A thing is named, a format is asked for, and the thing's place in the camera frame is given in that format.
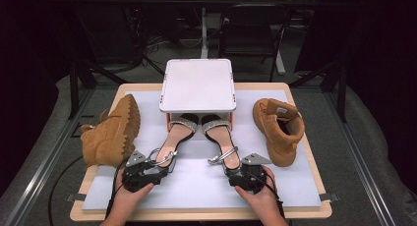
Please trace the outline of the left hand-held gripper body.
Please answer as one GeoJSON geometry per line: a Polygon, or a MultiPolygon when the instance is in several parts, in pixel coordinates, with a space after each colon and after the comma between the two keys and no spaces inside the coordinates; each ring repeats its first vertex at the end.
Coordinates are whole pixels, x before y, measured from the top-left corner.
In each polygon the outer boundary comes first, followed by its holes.
{"type": "Polygon", "coordinates": [[[144,161],[148,161],[148,159],[139,151],[134,150],[126,162],[122,183],[124,188],[132,193],[137,192],[149,183],[153,183],[151,174],[140,171],[141,163],[144,161]]]}

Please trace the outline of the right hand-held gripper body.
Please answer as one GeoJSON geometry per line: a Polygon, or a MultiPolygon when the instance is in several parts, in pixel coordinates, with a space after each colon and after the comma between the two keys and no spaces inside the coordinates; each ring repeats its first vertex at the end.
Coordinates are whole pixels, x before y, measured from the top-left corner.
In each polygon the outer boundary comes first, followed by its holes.
{"type": "Polygon", "coordinates": [[[257,153],[251,153],[241,159],[242,189],[256,194],[264,187],[267,183],[264,164],[271,164],[271,161],[257,153]]]}

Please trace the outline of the black rhinestone strap sandal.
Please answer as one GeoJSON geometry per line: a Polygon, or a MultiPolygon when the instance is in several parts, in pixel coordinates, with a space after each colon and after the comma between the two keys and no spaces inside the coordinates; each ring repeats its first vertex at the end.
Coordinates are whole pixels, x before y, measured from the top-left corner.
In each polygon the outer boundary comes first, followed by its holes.
{"type": "Polygon", "coordinates": [[[171,120],[165,142],[149,155],[149,163],[160,171],[170,172],[179,144],[195,134],[198,124],[199,117],[191,113],[182,114],[171,120]]]}
{"type": "Polygon", "coordinates": [[[221,164],[226,175],[236,174],[241,166],[238,147],[231,138],[231,124],[216,114],[202,118],[202,129],[205,137],[217,144],[219,155],[208,160],[210,165],[221,164]]]}

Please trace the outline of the tan suede boot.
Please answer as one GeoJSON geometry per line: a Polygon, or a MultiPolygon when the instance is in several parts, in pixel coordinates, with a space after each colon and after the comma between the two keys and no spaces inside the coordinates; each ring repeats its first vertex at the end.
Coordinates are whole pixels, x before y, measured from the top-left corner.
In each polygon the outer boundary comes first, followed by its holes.
{"type": "Polygon", "coordinates": [[[100,114],[99,123],[82,125],[83,159],[87,167],[107,165],[117,167],[135,150],[141,116],[135,97],[122,97],[108,116],[100,114]]]}
{"type": "Polygon", "coordinates": [[[290,166],[296,158],[297,145],[305,133],[298,108],[274,99],[262,98],[253,106],[253,119],[266,137],[268,156],[279,167],[290,166]]]}

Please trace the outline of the white two-tier shoe rack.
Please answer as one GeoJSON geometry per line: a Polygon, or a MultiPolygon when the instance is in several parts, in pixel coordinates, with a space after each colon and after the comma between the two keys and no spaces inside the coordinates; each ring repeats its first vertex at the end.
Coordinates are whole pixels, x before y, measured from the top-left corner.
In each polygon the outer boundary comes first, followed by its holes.
{"type": "Polygon", "coordinates": [[[166,64],[159,109],[174,114],[218,114],[233,123],[236,94],[228,59],[173,59],[166,64]]]}

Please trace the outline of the person's left hand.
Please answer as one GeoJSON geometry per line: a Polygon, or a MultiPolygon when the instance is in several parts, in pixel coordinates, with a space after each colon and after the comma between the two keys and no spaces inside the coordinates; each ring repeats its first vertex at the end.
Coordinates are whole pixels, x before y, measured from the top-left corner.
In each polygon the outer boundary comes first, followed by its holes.
{"type": "Polygon", "coordinates": [[[124,188],[122,177],[123,173],[120,172],[116,182],[118,192],[115,194],[113,206],[107,218],[124,218],[128,220],[137,209],[140,201],[143,200],[154,187],[154,184],[150,183],[137,192],[132,193],[124,188]]]}

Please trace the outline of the person's right hand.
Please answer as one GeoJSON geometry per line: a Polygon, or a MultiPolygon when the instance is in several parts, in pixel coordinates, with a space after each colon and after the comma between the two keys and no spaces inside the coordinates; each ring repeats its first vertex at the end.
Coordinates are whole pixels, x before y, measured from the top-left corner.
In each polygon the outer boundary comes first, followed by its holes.
{"type": "Polygon", "coordinates": [[[235,187],[235,191],[243,200],[245,200],[251,206],[252,210],[257,214],[260,220],[268,218],[284,219],[279,212],[278,204],[276,202],[274,189],[274,175],[271,172],[271,170],[266,166],[264,166],[263,168],[268,174],[268,176],[267,184],[263,187],[263,189],[260,192],[253,195],[244,191],[239,186],[235,187]]]}

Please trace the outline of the white table mat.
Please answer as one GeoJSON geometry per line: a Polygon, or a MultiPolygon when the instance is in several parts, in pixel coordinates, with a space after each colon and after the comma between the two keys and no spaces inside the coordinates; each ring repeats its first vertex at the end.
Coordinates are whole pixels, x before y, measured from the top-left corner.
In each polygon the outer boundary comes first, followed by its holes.
{"type": "MultiPolygon", "coordinates": [[[[160,92],[135,91],[141,113],[136,149],[148,155],[160,147],[166,137],[166,117],[159,110],[160,92]]],[[[291,103],[292,96],[282,89],[238,90],[237,108],[233,112],[231,137],[241,158],[257,153],[268,155],[266,139],[253,121],[253,105],[261,98],[275,98],[291,103]]],[[[218,145],[209,141],[202,131],[182,142],[175,157],[173,172],[163,178],[140,204],[141,209],[246,208],[229,185],[221,165],[208,160],[219,155],[218,145]]],[[[299,143],[296,159],[288,167],[269,166],[275,176],[278,196],[289,207],[320,207],[322,202],[308,163],[305,145],[299,143]]]]}

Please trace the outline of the black metal stand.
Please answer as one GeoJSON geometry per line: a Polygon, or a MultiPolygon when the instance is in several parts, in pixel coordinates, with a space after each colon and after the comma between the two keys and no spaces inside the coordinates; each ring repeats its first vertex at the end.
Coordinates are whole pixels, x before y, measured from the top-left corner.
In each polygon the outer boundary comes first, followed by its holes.
{"type": "Polygon", "coordinates": [[[297,87],[312,80],[316,76],[324,74],[320,89],[322,92],[332,92],[337,85],[336,111],[342,122],[346,122],[345,117],[345,97],[347,88],[347,70],[344,62],[330,62],[318,70],[308,73],[306,76],[289,84],[290,87],[297,87]]]}
{"type": "Polygon", "coordinates": [[[96,88],[97,81],[92,74],[93,72],[97,72],[119,85],[127,83],[126,80],[105,70],[103,67],[99,66],[97,63],[94,63],[90,59],[73,59],[69,74],[71,93],[71,112],[69,119],[73,119],[80,108],[79,82],[81,82],[87,89],[96,88]]]}

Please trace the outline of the black folding chair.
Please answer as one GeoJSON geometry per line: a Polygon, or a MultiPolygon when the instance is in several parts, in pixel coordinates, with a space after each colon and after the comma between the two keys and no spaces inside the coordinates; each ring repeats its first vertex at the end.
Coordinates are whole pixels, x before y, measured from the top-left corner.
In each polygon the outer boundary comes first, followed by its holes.
{"type": "Polygon", "coordinates": [[[275,61],[289,11],[278,4],[236,4],[220,15],[218,57],[258,57],[272,60],[268,80],[277,70],[275,61]]]}

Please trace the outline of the aluminium frame rail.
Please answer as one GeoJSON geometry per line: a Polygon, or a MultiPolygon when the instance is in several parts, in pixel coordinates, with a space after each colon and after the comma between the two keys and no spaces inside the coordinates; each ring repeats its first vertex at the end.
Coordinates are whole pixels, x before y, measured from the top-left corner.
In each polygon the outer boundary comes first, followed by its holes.
{"type": "Polygon", "coordinates": [[[0,226],[72,226],[74,202],[85,171],[81,160],[79,124],[89,112],[92,90],[81,95],[80,109],[68,117],[69,96],[59,95],[23,167],[0,198],[0,226]]]}
{"type": "Polygon", "coordinates": [[[347,142],[347,149],[352,159],[355,170],[360,178],[362,186],[379,219],[381,226],[397,226],[380,192],[380,189],[368,168],[366,161],[363,158],[363,155],[359,149],[356,140],[354,139],[351,133],[348,124],[343,122],[338,114],[336,107],[336,99],[334,98],[333,94],[329,92],[324,92],[324,98],[327,101],[328,106],[330,107],[331,113],[334,116],[334,119],[339,129],[343,133],[343,136],[347,142]]]}

